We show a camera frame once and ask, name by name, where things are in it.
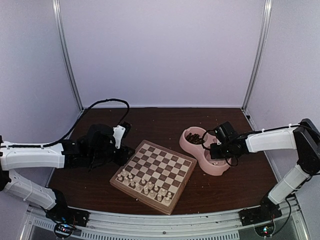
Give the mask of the pink double bowl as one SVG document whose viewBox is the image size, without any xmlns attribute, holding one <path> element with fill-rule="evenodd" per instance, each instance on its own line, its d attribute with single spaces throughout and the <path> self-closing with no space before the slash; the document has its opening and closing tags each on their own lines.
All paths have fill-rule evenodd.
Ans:
<svg viewBox="0 0 320 240">
<path fill-rule="evenodd" d="M 227 171 L 231 166 L 227 164 L 225 158 L 223 159 L 211 159 L 210 151 L 204 149 L 201 144 L 192 144 L 186 140 L 186 136 L 189 134 L 199 134 L 204 140 L 204 146 L 206 148 L 210 147 L 210 144 L 219 142 L 214 135 L 206 134 L 203 137 L 205 130 L 201 127 L 192 126 L 185 129 L 179 139 L 180 147 L 190 155 L 192 155 L 198 162 L 200 168 L 208 175 L 211 176 L 221 176 L 225 171 Z"/>
</svg>

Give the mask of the white king piece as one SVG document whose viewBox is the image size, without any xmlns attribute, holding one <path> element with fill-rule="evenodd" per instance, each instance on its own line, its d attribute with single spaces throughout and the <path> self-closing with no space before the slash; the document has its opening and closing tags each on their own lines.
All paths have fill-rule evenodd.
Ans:
<svg viewBox="0 0 320 240">
<path fill-rule="evenodd" d="M 153 188 L 153 183 L 151 181 L 149 181 L 147 183 L 147 187 L 148 187 L 149 190 L 151 190 Z"/>
</svg>

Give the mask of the white rook piece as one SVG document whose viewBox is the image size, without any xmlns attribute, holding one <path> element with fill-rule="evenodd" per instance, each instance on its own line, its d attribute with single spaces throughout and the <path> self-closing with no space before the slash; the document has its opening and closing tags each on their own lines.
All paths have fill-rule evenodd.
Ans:
<svg viewBox="0 0 320 240">
<path fill-rule="evenodd" d="M 165 198 L 164 198 L 164 201 L 165 201 L 166 203 L 169 203 L 170 200 L 171 200 L 170 197 L 165 197 Z"/>
</svg>

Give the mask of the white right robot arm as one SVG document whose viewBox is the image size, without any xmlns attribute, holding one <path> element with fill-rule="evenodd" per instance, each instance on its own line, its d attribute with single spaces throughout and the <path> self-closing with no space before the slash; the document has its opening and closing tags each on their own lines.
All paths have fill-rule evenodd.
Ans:
<svg viewBox="0 0 320 240">
<path fill-rule="evenodd" d="M 299 186 L 320 172 L 320 132 L 304 118 L 298 124 L 237 133 L 229 122 L 213 130 L 217 143 L 209 147 L 212 159 L 239 158 L 251 153 L 296 150 L 295 166 L 263 197 L 256 210 L 259 220 L 268 220 L 276 207 Z"/>
</svg>

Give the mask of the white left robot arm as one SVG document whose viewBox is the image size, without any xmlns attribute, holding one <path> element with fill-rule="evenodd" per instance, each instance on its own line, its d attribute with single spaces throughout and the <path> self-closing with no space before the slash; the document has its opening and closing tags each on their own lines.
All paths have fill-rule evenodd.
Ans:
<svg viewBox="0 0 320 240">
<path fill-rule="evenodd" d="M 109 162 L 123 166 L 135 152 L 122 143 L 130 129 L 131 125 L 127 122 L 115 127 L 93 124 L 87 134 L 76 141 L 61 139 L 40 144 L 1 141 L 0 189 L 37 204 L 61 222 L 67 222 L 72 218 L 72 211 L 63 193 L 41 187 L 15 170 L 38 167 L 92 170 Z"/>
</svg>

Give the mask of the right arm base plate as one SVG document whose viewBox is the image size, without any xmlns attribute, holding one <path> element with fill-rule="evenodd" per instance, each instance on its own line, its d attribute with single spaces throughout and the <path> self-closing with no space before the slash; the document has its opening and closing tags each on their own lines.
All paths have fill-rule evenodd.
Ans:
<svg viewBox="0 0 320 240">
<path fill-rule="evenodd" d="M 260 206 L 254 208 L 245 208 L 238 212 L 242 226 L 256 225 L 275 218 L 281 217 L 281 210 L 275 209 L 271 212 L 265 212 Z"/>
</svg>

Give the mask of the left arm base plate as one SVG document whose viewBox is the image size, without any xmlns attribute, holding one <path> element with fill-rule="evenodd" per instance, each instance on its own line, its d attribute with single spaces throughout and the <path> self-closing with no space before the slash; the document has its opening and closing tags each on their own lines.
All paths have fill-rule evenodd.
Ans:
<svg viewBox="0 0 320 240">
<path fill-rule="evenodd" d="M 90 213 L 85 210 L 75 208 L 60 209 L 60 210 L 45 210 L 47 218 L 57 223 L 68 224 L 77 227 L 86 227 Z"/>
</svg>

